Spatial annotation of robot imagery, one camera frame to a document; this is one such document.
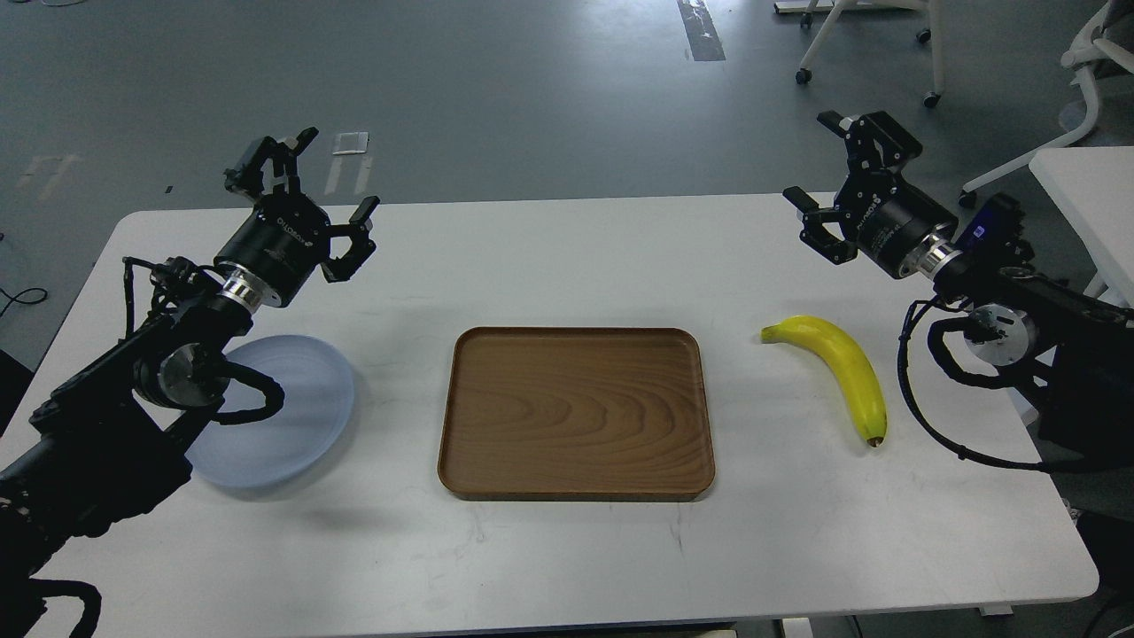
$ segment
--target office chair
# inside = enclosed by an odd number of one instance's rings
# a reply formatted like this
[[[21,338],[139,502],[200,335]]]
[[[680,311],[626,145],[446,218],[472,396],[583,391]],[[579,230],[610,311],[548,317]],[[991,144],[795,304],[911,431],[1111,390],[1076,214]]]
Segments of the office chair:
[[[1055,139],[1008,161],[967,181],[960,187],[958,203],[965,207],[976,204],[976,188],[1021,168],[1035,156],[1040,148],[1069,146],[1090,133],[1099,120],[1100,95],[1097,78],[1117,73],[1134,73],[1134,0],[1109,0],[1072,40],[1070,48],[1059,58],[1059,63],[1075,71],[1073,85],[1083,91],[1086,116],[1082,124]]]
[[[941,94],[945,93],[945,62],[941,59],[941,22],[940,12],[938,11],[939,2],[940,0],[871,0],[871,5],[886,5],[888,7],[913,9],[929,14],[929,28],[923,28],[917,32],[917,42],[925,44],[930,41],[932,34],[937,34],[937,43],[932,49],[933,90],[926,93],[922,99],[922,104],[930,109],[937,105],[938,101],[941,100]],[[799,22],[801,28],[811,28],[812,12],[815,10],[815,5],[818,3],[819,0],[811,0],[807,3],[807,8],[803,14],[803,19]],[[831,12],[823,22],[822,28],[819,29],[819,34],[815,35],[815,40],[811,43],[811,46],[807,48],[807,52],[803,54],[803,60],[799,61],[799,70],[795,74],[796,84],[806,84],[811,82],[811,62],[815,58],[815,53],[819,52],[819,48],[822,45],[823,41],[827,40],[827,36],[830,35],[831,28],[835,27],[835,23],[839,19],[843,11],[857,3],[858,0],[835,0],[835,5],[831,7]]]

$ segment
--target black cable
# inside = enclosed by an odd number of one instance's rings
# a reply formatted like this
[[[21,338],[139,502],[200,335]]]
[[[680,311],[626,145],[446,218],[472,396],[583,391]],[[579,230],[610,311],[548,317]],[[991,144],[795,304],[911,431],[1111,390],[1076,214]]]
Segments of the black cable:
[[[99,615],[102,612],[102,595],[88,582],[78,580],[40,580],[27,581],[28,590],[40,598],[54,598],[58,596],[69,596],[83,602],[83,615],[79,616],[75,628],[71,629],[70,638],[91,638],[95,627],[99,626]]]
[[[1094,631],[1094,626],[1099,624],[1099,621],[1102,620],[1102,616],[1110,610],[1117,607],[1118,605],[1128,603],[1132,599],[1132,595],[1134,594],[1132,594],[1131,592],[1119,592],[1118,594],[1111,596],[1110,599],[1107,601],[1102,605],[1102,607],[1099,609],[1099,611],[1094,614],[1094,616],[1091,618],[1091,622],[1086,626],[1086,630],[1083,631],[1083,638],[1090,638],[1091,632]]]
[[[920,311],[917,309],[919,305],[923,306]],[[913,337],[914,329],[917,327],[917,324],[922,321],[922,317],[925,316],[925,313],[929,312],[931,307],[955,311],[955,308],[942,305],[938,297],[933,297],[929,300],[917,299],[909,304],[909,308],[906,309],[905,321],[902,324],[902,334],[898,337],[898,389],[902,391],[902,398],[905,400],[906,407],[909,409],[909,414],[913,415],[914,420],[917,422],[922,429],[924,429],[933,439],[933,441],[956,454],[962,461],[974,461],[982,466],[991,466],[993,468],[1008,470],[1031,470],[1046,474],[1083,474],[1125,468],[1131,465],[1129,461],[1122,461],[1117,459],[1109,462],[1100,462],[1088,459],[1053,462],[1041,461],[1039,463],[1008,461],[1006,459],[989,457],[988,454],[972,451],[937,432],[933,426],[929,425],[929,422],[922,414],[921,408],[919,408],[917,399],[914,397],[913,388],[909,384],[909,339]]]
[[[220,412],[213,416],[213,422],[217,422],[222,426],[236,426],[239,424],[263,422],[284,408],[284,389],[276,383],[276,380],[269,377],[268,375],[231,361],[226,361],[223,364],[220,375],[262,392],[264,395],[264,406],[252,410]]]
[[[141,265],[153,271],[158,264],[136,256],[124,256],[122,264],[125,267],[122,272],[122,294],[126,297],[126,338],[129,339],[134,334],[134,266]],[[153,295],[150,297],[150,314],[146,316],[147,318],[153,316],[156,297],[158,290],[154,289]]]
[[[40,296],[39,298],[33,298],[33,299],[20,298],[27,292],[40,292]],[[23,290],[19,290],[15,295],[10,295],[3,288],[0,288],[0,295],[8,297],[8,303],[3,304],[3,307],[0,307],[0,316],[3,316],[3,313],[8,312],[8,308],[11,307],[11,304],[14,303],[18,303],[20,305],[35,305],[36,303],[43,303],[48,298],[48,290],[40,287],[32,287],[32,288],[24,288]]]

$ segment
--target wooden tray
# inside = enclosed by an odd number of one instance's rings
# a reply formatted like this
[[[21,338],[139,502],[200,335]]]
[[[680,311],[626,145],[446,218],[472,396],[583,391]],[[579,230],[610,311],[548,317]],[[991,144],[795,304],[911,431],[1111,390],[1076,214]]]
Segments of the wooden tray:
[[[688,501],[716,467],[697,343],[671,329],[473,329],[438,476],[471,500]]]

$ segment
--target black cable on floor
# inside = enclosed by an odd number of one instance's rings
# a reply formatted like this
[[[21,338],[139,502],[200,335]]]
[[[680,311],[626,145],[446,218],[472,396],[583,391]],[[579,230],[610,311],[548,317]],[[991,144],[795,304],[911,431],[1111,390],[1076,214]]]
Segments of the black cable on floor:
[[[1094,614],[1094,618],[1091,619],[1091,622],[1086,626],[1086,629],[1083,631],[1083,638],[1091,637],[1091,632],[1094,631],[1094,626],[1099,624],[1099,621],[1102,620],[1102,616],[1106,615],[1107,612],[1117,607],[1118,605],[1129,603],[1131,599],[1134,599],[1134,594],[1132,594],[1131,592],[1119,592],[1118,594],[1111,596],[1110,599],[1107,601],[1106,604],[1103,604],[1102,607],[1099,609],[1099,611]]]
[[[20,298],[28,292],[40,292],[40,296],[32,299]],[[8,297],[8,303],[3,304],[3,307],[0,307],[0,316],[3,316],[3,313],[8,312],[8,308],[11,307],[11,304],[14,303],[18,303],[20,305],[35,305],[36,303],[43,303],[48,298],[48,290],[40,287],[32,287],[24,288],[15,295],[10,295],[3,288],[0,288],[0,295]]]

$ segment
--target tray rim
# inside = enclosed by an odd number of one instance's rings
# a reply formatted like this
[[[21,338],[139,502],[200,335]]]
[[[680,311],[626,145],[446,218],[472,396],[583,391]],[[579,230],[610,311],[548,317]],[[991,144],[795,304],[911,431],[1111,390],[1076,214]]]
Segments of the tray rim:
[[[472,340],[485,335],[499,333],[583,333],[579,337],[596,337],[602,334],[617,335],[619,333],[669,333],[676,335],[680,342],[692,349],[696,397],[700,399],[704,410],[702,422],[704,429],[705,445],[705,473],[699,477],[699,483],[688,490],[670,490],[666,492],[648,493],[642,491],[623,492],[618,490],[602,492],[518,492],[518,493],[496,493],[485,494],[472,491],[459,485],[452,477],[446,474],[446,459],[449,453],[447,445],[450,436],[450,418],[452,414],[452,402],[456,391],[456,372],[460,365],[460,356],[464,347]],[[541,501],[541,502],[570,502],[570,501],[617,501],[617,502],[688,502],[704,494],[717,480],[717,460],[713,452],[712,428],[709,418],[709,399],[705,394],[704,367],[701,363],[701,347],[696,339],[687,331],[676,327],[629,327],[629,326],[475,326],[468,329],[457,338],[452,350],[452,366],[449,372],[449,386],[445,401],[445,417],[441,424],[441,445],[438,453],[437,475],[441,485],[455,496],[465,501]]]

